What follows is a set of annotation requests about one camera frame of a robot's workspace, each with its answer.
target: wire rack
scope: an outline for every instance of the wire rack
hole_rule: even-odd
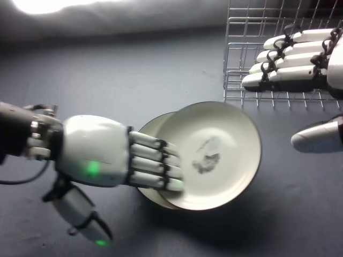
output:
[[[241,101],[242,107],[246,101],[255,101],[257,107],[264,102],[272,107],[278,102],[286,102],[289,107],[302,102],[306,108],[309,104],[320,104],[323,109],[334,104],[340,109],[343,101],[333,99],[326,91],[255,93],[242,87],[242,79],[257,63],[263,43],[283,34],[286,25],[297,23],[303,30],[333,28],[339,23],[342,7],[341,0],[230,0],[223,65],[224,102]]]

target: plate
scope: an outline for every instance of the plate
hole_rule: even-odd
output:
[[[185,107],[169,117],[155,136],[180,149],[185,189],[159,193],[182,209],[206,210],[228,203],[250,184],[260,164],[255,124],[229,104]]]
[[[168,114],[163,114],[153,120],[149,121],[145,124],[141,129],[140,133],[150,135],[155,137],[160,127],[166,122],[168,118],[170,118],[174,112],[170,112]],[[149,200],[157,203],[160,206],[163,206],[168,209],[178,209],[176,206],[173,206],[171,203],[166,201],[156,190],[154,189],[146,189],[146,188],[138,188],[141,193],[147,197]]]

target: metal wire basket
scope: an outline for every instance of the metal wire basket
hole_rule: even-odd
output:
[[[256,101],[257,107],[267,102],[275,107],[284,101],[291,107],[293,102],[317,103],[324,109],[327,104],[335,104],[338,109],[342,101],[333,99],[329,93],[315,90],[311,93],[246,91],[242,79],[257,63],[258,54],[263,51],[263,43],[274,36],[283,34],[288,24],[299,24],[302,29],[333,28],[339,23],[338,15],[343,13],[339,0],[230,0],[226,27],[226,47],[223,66],[224,102]]]

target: bright light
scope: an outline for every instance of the bright light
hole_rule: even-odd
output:
[[[114,1],[118,0],[13,0],[18,9],[29,14],[52,13],[73,5]]]

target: black cable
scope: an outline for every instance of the black cable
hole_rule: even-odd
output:
[[[29,182],[32,182],[36,179],[38,179],[40,176],[43,175],[43,173],[46,171],[47,167],[49,166],[49,160],[46,161],[43,168],[32,178],[24,179],[24,180],[17,180],[17,181],[8,181],[8,180],[0,180],[0,185],[21,185],[26,184]]]

